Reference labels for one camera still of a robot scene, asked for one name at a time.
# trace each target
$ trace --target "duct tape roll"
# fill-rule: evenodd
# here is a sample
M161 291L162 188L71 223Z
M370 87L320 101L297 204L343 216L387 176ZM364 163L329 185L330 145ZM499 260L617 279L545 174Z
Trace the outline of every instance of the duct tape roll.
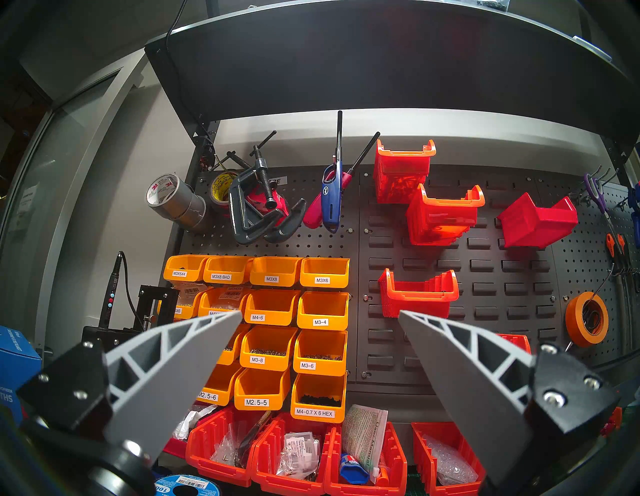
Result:
M564 321L571 340L581 348L602 342L609 331L609 313L602 298L591 291L576 296L567 305Z

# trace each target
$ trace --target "yellow storage bin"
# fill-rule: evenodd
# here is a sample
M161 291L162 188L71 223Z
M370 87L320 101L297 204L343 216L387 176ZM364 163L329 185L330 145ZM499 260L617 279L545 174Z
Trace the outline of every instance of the yellow storage bin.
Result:
M249 324L240 324L234 335L231 336L227 347L220 354L218 359L218 365L231 365L234 360L240 356L240 348L242 346L242 339L249 331L251 326Z
M347 287L349 259L302 259L300 284L305 287Z
M220 406L228 405L234 395L234 386L240 372L242 367L237 360L231 365L216 365L202 392L198 395L198 400Z
M198 317L221 314L232 310L244 312L246 300L251 294L248 287L224 286L205 291L200 297Z
M300 420L317 420L319 422L340 424L344 420L346 390L346 374L342 377L298 374L291 391L291 417ZM318 399L330 398L334 401L339 401L340 406L304 403L303 401L308 401L307 398L303 400L305 395Z
M249 281L253 257L209 257L204 266L204 281L244 284Z
M163 277L167 281L201 281L209 255L176 255L169 257Z
M296 257L258 257L253 260L249 280L261 286L291 287L300 279L300 263Z
M296 313L300 292L258 289L246 299L244 320L250 324L288 326Z
M341 377L347 371L347 331L302 329L293 352L299 374Z
M298 327L344 331L349 321L349 293L307 291L298 304Z
M275 372L244 369L236 379L234 404L238 410L274 410L282 408L291 389L289 371Z
M240 365L284 372L289 368L297 327L253 326L242 339Z

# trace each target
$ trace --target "black cable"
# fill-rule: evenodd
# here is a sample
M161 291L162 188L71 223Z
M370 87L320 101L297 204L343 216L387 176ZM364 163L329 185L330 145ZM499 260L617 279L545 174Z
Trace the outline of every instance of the black cable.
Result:
M175 16L175 20L173 21L173 24L169 28L169 31L166 32L166 36L164 37L164 49L166 50L166 56L169 59L169 62L171 63L171 65L173 66L173 70L175 71L175 79L178 86L178 98L180 100L180 103L182 104L182 107L187 111L189 116L196 122L197 126L199 126L199 128L201 128L204 131L204 134L207 137L207 140L209 141L209 143L211 144L211 147L213 148L213 141L211 141L211 138L209 137L209 131L204 127L202 122L200 122L200 119L196 119L195 114L191 112L191 110L186 106L186 104L184 103L184 100L182 99L182 85L180 83L180 72L178 71L178 66L176 66L175 62L173 61L173 57L171 57L171 52L169 51L169 36L171 36L171 33L173 32L176 25L178 24L178 20L182 15L184 6L187 5L187 1L188 0L182 0L182 4L180 5L180 10L178 11L178 15ZM216 153L216 149L213 148L212 154L215 154L215 153Z
M122 257L122 261L124 262L124 288L127 291L127 300L129 300L129 306L131 307L131 311L133 312L134 317L140 324L140 328L144 329L145 327L142 325L142 320L138 315L136 309L133 307L133 302L131 301L131 295L129 294L129 267L127 267L127 257L124 256L124 252L118 252L118 255Z

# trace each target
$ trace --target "screw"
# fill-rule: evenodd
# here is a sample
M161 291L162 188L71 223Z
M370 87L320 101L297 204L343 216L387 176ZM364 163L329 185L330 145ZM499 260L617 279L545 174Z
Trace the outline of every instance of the screw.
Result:
M566 403L566 398L564 397L564 395L556 391L547 391L542 398L548 404L552 404L553 406L556 406L558 408L562 408Z
M584 378L584 383L587 387L591 389L600 389L600 381L598 381L595 377L587 376Z
M555 346L552 346L552 345L550 345L550 344L546 344L546 343L545 343L545 344L543 344L543 345L541 345L541 346L540 346L540 349L541 349L542 351L547 352L547 353L551 353L551 355L555 355L555 354L558 352L558 350L556 349L556 347L555 347Z

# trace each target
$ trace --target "white wall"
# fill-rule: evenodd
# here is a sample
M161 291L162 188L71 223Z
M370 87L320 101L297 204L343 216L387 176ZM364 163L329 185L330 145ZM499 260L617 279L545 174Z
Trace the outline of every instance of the white wall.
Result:
M97 325L116 254L129 262L134 305L141 284L156 285L172 224L145 201L151 182L167 171L184 177L194 146L153 71L124 100L93 160L60 253L49 304L46 346L55 355ZM124 268L111 328L131 327Z

